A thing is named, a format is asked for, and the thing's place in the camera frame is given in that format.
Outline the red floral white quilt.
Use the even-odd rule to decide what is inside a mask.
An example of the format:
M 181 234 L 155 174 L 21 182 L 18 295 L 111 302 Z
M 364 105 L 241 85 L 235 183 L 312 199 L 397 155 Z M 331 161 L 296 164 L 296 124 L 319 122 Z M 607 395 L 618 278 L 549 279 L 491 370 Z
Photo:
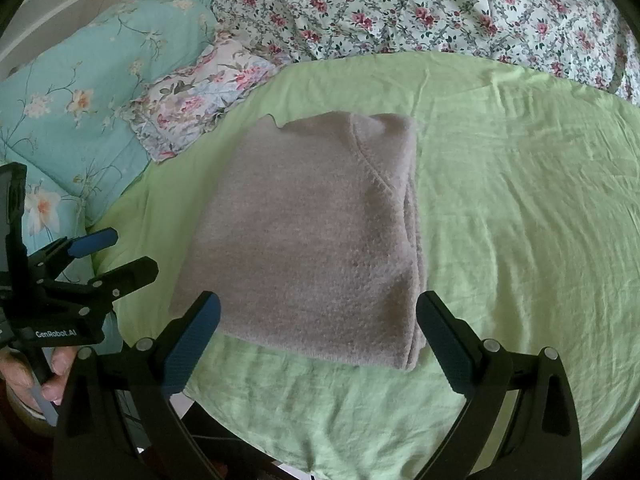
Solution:
M 639 99 L 639 44 L 613 0 L 213 0 L 221 28 L 295 62 L 405 51 L 489 58 Z

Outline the turquoise floral comforter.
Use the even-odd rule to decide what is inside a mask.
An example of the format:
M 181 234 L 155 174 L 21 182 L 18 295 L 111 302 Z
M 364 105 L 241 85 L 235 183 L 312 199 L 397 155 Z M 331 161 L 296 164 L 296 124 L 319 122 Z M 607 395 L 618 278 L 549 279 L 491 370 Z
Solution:
M 58 279 L 148 256 L 154 284 L 118 300 L 96 352 L 119 352 L 168 324 L 169 300 L 226 142 L 152 161 L 128 122 L 129 103 L 213 40 L 214 0 L 125 0 L 44 51 L 1 85 L 1 159 L 27 169 L 22 241 L 36 252 L 60 238 L 113 228 L 118 243 L 73 261 Z

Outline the pink floral ruffled pillow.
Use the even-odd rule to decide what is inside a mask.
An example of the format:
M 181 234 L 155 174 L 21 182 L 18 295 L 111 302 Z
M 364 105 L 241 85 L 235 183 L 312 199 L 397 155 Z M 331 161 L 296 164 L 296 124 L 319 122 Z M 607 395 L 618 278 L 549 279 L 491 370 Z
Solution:
M 280 60 L 272 62 L 220 34 L 194 64 L 158 78 L 130 101 L 122 118 L 159 164 L 190 148 L 281 67 Z

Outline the beige knit sweater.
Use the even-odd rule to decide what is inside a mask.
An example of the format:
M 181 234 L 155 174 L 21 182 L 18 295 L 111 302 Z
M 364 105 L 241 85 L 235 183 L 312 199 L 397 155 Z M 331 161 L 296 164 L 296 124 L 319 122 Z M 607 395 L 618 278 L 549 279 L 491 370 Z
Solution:
M 331 112 L 243 134 L 204 206 L 169 305 L 200 292 L 220 330 L 315 359 L 412 370 L 426 286 L 416 122 Z

